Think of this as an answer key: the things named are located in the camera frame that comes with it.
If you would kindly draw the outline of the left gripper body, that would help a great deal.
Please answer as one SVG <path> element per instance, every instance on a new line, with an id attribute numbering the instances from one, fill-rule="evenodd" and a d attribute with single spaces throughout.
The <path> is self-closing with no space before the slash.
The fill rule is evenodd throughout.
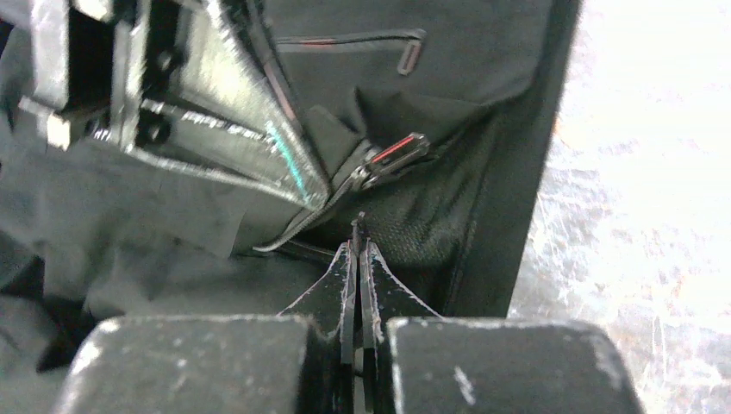
<path id="1" fill-rule="evenodd" d="M 129 152 L 140 121 L 147 1 L 31 1 L 34 89 L 21 99 L 40 138 L 66 151 L 93 138 Z"/>

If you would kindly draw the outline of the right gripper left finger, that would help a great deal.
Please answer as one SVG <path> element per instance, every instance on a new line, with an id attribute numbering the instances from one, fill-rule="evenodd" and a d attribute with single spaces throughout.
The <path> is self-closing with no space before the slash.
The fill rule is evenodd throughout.
<path id="1" fill-rule="evenodd" d="M 322 336 L 335 346 L 340 364 L 354 364 L 357 260 L 351 243 L 342 243 L 328 270 L 289 306 L 281 316 L 308 317 Z"/>

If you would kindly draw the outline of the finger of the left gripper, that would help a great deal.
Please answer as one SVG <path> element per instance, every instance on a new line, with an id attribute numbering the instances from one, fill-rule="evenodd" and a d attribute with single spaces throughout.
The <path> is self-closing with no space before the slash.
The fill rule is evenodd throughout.
<path id="1" fill-rule="evenodd" d="M 306 209 L 330 195 L 260 1 L 123 3 L 122 150 Z"/>

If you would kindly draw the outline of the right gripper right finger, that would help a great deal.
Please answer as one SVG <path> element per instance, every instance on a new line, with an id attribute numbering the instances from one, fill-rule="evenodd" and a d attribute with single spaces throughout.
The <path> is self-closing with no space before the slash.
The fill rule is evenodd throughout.
<path id="1" fill-rule="evenodd" d="M 372 240 L 365 241 L 359 254 L 359 291 L 365 349 L 378 349 L 386 342 L 386 325 L 393 317 L 441 318 L 396 277 Z"/>

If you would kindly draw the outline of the black jacket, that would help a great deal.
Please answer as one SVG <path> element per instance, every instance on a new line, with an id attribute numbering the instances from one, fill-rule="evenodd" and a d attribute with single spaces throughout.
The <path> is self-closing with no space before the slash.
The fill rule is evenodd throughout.
<path id="1" fill-rule="evenodd" d="M 364 226 L 401 280 L 459 316 L 515 283 L 576 1 L 260 1 L 330 184 L 320 209 L 163 170 L 20 109 L 28 4 L 1 4 L 1 410 L 53 411 L 95 326 L 276 314 Z"/>

